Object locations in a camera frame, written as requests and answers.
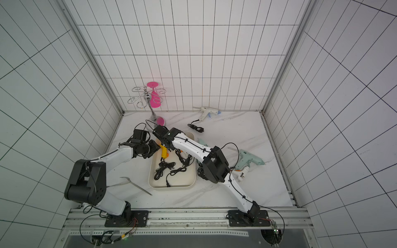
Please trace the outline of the yellow glue gun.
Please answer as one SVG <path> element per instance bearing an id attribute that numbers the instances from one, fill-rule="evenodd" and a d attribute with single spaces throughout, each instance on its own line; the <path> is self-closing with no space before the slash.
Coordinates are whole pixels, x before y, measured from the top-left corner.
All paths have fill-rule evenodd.
<path id="1" fill-rule="evenodd" d="M 160 148 L 161 148 L 161 158 L 166 159 L 169 156 L 167 148 L 163 145 L 160 145 Z"/>

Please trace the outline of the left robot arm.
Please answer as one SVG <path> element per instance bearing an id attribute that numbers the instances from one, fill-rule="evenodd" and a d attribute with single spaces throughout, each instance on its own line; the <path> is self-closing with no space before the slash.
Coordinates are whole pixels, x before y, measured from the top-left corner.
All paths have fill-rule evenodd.
<path id="1" fill-rule="evenodd" d="M 67 200 L 89 204 L 112 216 L 121 216 L 127 202 L 107 191 L 107 173 L 136 157 L 147 159 L 160 149 L 144 129 L 134 129 L 127 141 L 117 149 L 98 158 L 80 159 L 74 163 L 64 197 Z"/>

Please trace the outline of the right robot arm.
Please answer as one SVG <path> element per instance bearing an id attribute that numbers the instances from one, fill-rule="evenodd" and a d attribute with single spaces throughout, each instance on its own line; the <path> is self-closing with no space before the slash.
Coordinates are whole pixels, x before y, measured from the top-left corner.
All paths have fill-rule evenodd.
<path id="1" fill-rule="evenodd" d="M 214 184 L 221 183 L 236 200 L 237 208 L 243 215 L 239 222 L 247 225 L 254 224 L 261 208 L 243 191 L 232 176 L 232 169 L 221 148 L 204 146 L 176 128 L 168 130 L 165 126 L 157 126 L 153 134 L 167 149 L 180 149 L 199 161 L 206 178 Z"/>

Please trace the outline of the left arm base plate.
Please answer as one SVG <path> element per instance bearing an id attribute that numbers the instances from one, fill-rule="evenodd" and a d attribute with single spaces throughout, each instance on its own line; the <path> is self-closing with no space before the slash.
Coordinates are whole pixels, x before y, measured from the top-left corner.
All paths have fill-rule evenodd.
<path id="1" fill-rule="evenodd" d="M 128 209 L 120 216 L 108 215 L 104 226 L 110 228 L 146 227 L 149 211 Z"/>

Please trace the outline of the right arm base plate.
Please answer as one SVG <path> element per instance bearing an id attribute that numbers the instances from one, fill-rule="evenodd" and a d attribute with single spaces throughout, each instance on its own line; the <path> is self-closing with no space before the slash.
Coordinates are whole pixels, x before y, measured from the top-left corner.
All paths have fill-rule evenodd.
<path id="1" fill-rule="evenodd" d="M 229 210 L 226 218 L 230 227 L 270 227 L 271 220 L 266 210 L 260 210 L 256 217 L 239 210 Z"/>

